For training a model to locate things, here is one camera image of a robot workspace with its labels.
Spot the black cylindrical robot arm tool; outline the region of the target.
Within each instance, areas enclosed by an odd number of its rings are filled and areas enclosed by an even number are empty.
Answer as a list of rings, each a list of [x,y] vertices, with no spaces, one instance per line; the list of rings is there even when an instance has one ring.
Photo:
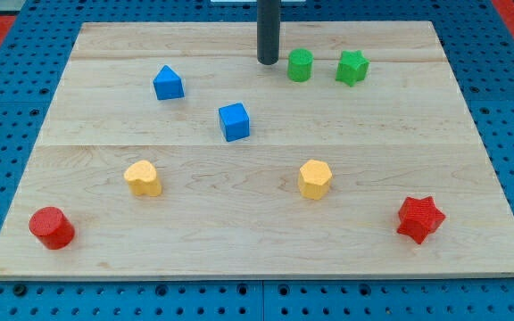
[[[278,62],[280,0],[257,0],[257,59],[263,65]]]

